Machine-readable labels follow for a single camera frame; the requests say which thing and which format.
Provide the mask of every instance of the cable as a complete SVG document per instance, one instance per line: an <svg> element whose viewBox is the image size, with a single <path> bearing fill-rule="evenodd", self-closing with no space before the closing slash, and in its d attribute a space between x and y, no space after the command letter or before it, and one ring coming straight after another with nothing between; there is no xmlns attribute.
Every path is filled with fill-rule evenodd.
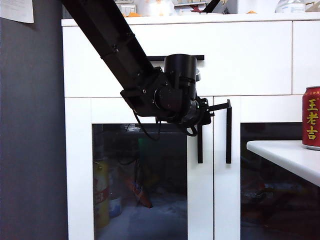
<svg viewBox="0 0 320 240"><path fill-rule="evenodd" d="M135 113L135 111L133 111L133 114L135 116L135 119L137 120L139 126L142 128L143 132L145 133L145 135L148 136L148 138L150 138L153 141L158 141L160 139L160 129L161 129L161 121L157 121L159 124L159 128L158 128L158 136L157 137L152 137L145 129L145 127L142 125L142 123L140 122L138 115Z"/></svg>

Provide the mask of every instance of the yellow bottle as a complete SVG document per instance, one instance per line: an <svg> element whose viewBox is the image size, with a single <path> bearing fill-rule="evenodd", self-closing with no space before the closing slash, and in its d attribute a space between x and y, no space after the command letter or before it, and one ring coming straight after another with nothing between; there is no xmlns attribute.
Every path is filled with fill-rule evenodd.
<svg viewBox="0 0 320 240"><path fill-rule="evenodd" d="M109 176L108 164L93 162L94 226L97 229L109 224Z"/></svg>

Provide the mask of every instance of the white table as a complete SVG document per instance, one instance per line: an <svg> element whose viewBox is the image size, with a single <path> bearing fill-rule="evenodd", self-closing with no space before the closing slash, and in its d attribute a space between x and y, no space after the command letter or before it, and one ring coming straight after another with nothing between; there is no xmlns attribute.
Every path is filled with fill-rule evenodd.
<svg viewBox="0 0 320 240"><path fill-rule="evenodd" d="M246 148L320 187L320 151L301 140L249 141Z"/></svg>

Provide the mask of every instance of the soda can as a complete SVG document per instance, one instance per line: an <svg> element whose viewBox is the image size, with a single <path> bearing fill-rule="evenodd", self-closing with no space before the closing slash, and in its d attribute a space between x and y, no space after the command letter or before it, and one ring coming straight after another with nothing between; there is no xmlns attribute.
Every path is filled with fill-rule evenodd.
<svg viewBox="0 0 320 240"><path fill-rule="evenodd" d="M302 97L302 144L320 150L320 86L307 87Z"/></svg>

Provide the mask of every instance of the paper on wall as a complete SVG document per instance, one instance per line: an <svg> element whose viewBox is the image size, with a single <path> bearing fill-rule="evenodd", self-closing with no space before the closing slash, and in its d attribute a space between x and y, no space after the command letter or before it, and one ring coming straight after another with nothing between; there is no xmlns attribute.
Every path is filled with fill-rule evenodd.
<svg viewBox="0 0 320 240"><path fill-rule="evenodd" d="M23 23L34 23L32 0L0 0L0 17Z"/></svg>

